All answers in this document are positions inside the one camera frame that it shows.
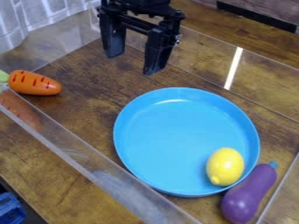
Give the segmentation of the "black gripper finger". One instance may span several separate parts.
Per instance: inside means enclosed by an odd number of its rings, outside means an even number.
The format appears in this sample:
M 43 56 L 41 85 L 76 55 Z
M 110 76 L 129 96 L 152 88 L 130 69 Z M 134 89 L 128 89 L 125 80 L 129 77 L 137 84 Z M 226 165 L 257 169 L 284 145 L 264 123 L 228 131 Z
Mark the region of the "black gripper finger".
M 156 28 L 149 31 L 144 48 L 145 75 L 152 75 L 164 69 L 173 47 L 178 41 L 178 35 L 172 35 Z
M 124 53 L 126 28 L 121 18 L 106 13 L 98 14 L 98 27 L 105 55 L 112 59 Z

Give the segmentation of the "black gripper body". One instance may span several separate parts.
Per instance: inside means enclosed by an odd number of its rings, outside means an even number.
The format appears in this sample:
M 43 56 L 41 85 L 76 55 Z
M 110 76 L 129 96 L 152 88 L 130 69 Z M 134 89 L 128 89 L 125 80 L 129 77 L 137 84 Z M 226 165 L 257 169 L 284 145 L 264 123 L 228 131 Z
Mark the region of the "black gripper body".
M 156 28 L 172 35 L 180 34 L 185 15 L 170 6 L 170 0 L 100 0 L 100 13 L 118 16 L 125 29 L 148 35 Z

